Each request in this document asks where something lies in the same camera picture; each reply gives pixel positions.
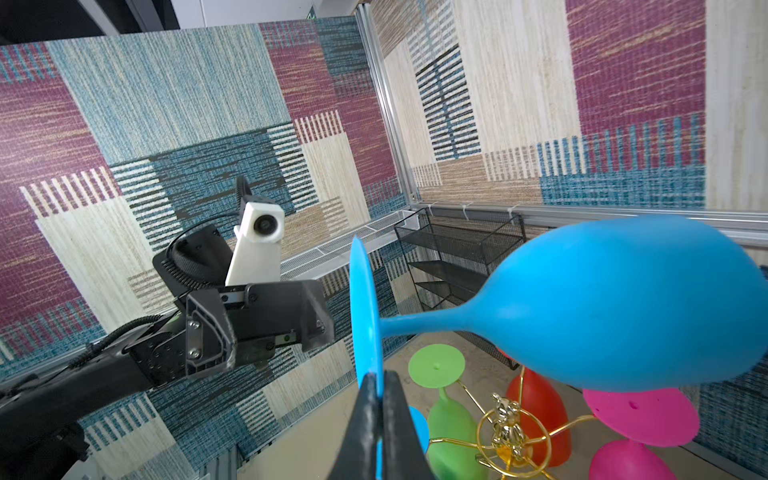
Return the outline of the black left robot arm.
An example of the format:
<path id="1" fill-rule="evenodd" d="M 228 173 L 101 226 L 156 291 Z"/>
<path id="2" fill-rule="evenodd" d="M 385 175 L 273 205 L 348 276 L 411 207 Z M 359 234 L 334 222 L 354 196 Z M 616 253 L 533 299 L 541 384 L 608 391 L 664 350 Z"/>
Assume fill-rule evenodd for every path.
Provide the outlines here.
<path id="1" fill-rule="evenodd" d="M 214 225 L 191 228 L 153 260 L 174 308 L 130 321 L 59 372 L 1 393 L 1 475 L 59 479 L 87 456 L 80 420 L 130 395 L 253 364 L 278 349 L 329 344 L 334 323 L 316 280 L 227 285 L 234 256 Z"/>

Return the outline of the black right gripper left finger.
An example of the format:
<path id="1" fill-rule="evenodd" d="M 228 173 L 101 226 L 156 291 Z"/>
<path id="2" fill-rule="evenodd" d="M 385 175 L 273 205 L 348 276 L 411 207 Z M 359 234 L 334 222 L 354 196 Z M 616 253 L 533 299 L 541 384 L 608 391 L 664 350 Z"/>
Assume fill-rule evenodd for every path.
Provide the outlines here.
<path id="1" fill-rule="evenodd" d="M 375 479 L 381 437 L 381 399 L 376 375 L 364 376 L 328 480 Z"/>

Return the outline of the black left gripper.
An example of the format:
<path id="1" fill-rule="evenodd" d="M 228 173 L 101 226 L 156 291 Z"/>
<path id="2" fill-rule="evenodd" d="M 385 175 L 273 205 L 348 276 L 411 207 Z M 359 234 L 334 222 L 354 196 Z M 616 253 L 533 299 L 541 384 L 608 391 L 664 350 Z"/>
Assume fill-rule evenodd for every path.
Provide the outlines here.
<path id="1" fill-rule="evenodd" d="M 334 321 L 317 280 L 193 290 L 178 312 L 128 347 L 152 384 L 202 378 L 243 365 L 268 366 L 277 351 L 309 352 L 334 340 Z"/>

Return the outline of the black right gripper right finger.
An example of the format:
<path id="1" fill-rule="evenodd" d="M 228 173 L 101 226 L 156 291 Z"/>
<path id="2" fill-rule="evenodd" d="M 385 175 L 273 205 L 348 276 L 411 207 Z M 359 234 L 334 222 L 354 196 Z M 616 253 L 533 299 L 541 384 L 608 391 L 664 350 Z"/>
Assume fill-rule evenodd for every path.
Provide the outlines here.
<path id="1" fill-rule="evenodd" d="M 398 374 L 385 370 L 383 385 L 382 478 L 434 479 Z"/>

